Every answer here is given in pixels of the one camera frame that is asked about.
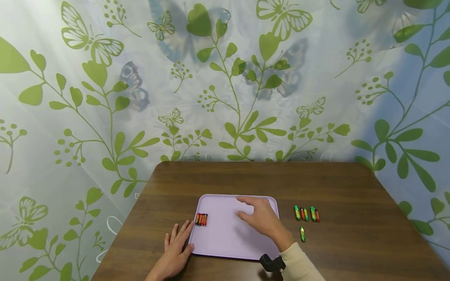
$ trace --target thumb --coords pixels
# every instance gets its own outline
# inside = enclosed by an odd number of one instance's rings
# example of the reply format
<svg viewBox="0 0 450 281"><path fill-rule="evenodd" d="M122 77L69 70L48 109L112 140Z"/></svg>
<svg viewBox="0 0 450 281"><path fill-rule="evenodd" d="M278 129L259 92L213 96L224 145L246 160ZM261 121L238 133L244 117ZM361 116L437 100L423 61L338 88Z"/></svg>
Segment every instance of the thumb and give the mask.
<svg viewBox="0 0 450 281"><path fill-rule="evenodd" d="M183 253L181 253L181 255L183 256L183 258L185 258L187 260L193 251L194 251L194 244L191 243L186 246L186 248L184 249Z"/></svg>
<svg viewBox="0 0 450 281"><path fill-rule="evenodd" d="M250 221L250 216L246 213L244 213L243 211L237 211L236 215L243 221L245 221L246 223L248 223Z"/></svg>

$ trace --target plastic tray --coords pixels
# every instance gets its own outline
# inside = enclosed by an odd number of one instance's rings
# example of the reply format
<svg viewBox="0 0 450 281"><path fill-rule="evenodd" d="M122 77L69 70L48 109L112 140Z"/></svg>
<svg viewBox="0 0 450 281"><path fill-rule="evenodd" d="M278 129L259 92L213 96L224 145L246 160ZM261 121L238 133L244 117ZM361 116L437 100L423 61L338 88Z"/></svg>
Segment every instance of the plastic tray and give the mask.
<svg viewBox="0 0 450 281"><path fill-rule="evenodd" d="M189 243L194 254L234 259L259 260L263 254L271 259L279 255L273 241L258 233L236 216L237 211L253 213L253 206L236 200L238 195L205 194L198 200L197 213L208 214L207 226L194 226ZM277 201L269 196L270 206L277 217Z"/></svg>

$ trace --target curtain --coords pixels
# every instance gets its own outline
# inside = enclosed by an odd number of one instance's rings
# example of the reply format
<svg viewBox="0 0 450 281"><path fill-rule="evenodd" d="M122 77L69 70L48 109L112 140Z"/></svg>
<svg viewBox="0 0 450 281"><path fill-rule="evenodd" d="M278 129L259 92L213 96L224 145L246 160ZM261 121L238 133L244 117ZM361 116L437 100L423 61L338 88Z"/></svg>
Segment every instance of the curtain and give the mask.
<svg viewBox="0 0 450 281"><path fill-rule="evenodd" d="M448 0L0 6L5 280L90 280L161 161L359 162L450 264Z"/></svg>

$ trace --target black wrist strap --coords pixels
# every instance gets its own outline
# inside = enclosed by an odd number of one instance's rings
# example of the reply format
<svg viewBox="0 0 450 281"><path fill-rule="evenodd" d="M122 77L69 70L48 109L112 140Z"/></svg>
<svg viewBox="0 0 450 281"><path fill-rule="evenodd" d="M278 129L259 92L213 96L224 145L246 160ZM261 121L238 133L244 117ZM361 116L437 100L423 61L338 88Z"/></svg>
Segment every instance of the black wrist strap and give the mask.
<svg viewBox="0 0 450 281"><path fill-rule="evenodd" d="M275 272L286 268L286 265L280 256L274 260L271 260L267 254L264 254L260 257L259 262L267 272Z"/></svg>

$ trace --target right hand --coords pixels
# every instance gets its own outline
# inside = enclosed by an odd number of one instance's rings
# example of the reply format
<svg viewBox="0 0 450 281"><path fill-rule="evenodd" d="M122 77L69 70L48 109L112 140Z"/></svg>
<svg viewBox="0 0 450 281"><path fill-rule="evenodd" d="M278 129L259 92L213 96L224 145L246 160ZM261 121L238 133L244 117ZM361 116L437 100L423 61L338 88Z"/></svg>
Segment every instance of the right hand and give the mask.
<svg viewBox="0 0 450 281"><path fill-rule="evenodd" d="M278 219L274 210L266 198L237 196L236 199L242 203L253 206L253 214L248 215L238 211L236 215L256 231L272 239L280 252L285 251L293 243L291 232L287 230Z"/></svg>

